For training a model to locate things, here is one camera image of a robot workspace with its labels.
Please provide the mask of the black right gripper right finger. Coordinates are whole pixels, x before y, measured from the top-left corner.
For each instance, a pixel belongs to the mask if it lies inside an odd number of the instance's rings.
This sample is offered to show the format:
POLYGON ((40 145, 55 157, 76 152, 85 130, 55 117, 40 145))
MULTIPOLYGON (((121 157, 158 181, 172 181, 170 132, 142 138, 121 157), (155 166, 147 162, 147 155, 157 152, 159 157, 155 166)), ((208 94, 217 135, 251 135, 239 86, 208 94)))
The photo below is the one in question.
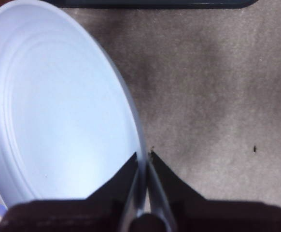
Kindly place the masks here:
POLYGON ((162 202, 179 232, 281 232, 281 207, 262 202, 209 200, 150 153, 162 202))

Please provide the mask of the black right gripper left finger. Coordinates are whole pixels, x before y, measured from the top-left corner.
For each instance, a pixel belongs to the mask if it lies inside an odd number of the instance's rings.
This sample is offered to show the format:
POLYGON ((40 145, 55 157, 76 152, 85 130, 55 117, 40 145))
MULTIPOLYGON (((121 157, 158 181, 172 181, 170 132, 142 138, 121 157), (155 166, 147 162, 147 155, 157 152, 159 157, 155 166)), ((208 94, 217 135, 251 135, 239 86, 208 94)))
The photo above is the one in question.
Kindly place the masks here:
POLYGON ((0 221, 0 232, 127 232, 138 204, 138 160, 133 154, 102 187, 83 200, 17 204, 0 221))

